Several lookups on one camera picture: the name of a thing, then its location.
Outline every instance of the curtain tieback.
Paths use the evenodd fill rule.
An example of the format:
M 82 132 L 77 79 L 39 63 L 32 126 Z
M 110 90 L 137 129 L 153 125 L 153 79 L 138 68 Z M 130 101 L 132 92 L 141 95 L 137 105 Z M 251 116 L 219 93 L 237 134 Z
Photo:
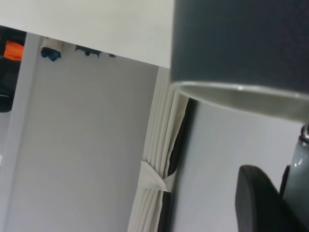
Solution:
M 171 192 L 175 180 L 176 172 L 172 175 L 162 179 L 156 170 L 146 161 L 140 162 L 140 176 L 138 185 L 147 188 L 161 190 L 164 192 Z

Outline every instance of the lamp shade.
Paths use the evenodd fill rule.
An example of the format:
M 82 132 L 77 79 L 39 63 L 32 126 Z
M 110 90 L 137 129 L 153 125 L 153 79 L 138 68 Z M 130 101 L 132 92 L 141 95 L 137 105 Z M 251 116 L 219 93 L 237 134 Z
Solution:
M 176 0 L 171 82 L 197 100 L 307 121 L 309 1 Z

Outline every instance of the blue object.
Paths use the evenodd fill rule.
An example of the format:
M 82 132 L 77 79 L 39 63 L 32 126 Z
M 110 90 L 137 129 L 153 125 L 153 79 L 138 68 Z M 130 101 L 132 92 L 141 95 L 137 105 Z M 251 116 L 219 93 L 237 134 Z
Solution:
M 54 62 L 56 59 L 61 58 L 61 53 L 52 48 L 43 47 L 41 50 L 41 56 L 44 58 L 48 57 L 52 62 Z

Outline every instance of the orange object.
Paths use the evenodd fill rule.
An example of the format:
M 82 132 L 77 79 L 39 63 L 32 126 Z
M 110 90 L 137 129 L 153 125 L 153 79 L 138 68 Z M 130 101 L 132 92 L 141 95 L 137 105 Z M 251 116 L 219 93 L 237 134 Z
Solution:
M 4 58 L 21 61 L 23 58 L 24 46 L 18 43 L 7 41 L 5 45 Z

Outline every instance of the curtain fold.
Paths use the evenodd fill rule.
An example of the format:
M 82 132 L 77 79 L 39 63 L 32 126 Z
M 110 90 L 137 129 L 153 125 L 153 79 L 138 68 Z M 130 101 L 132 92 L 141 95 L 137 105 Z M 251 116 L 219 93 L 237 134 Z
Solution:
M 159 68 L 142 160 L 162 178 L 185 114 L 188 98 L 169 85 L 169 69 Z M 157 232 L 163 191 L 138 185 L 127 232 Z

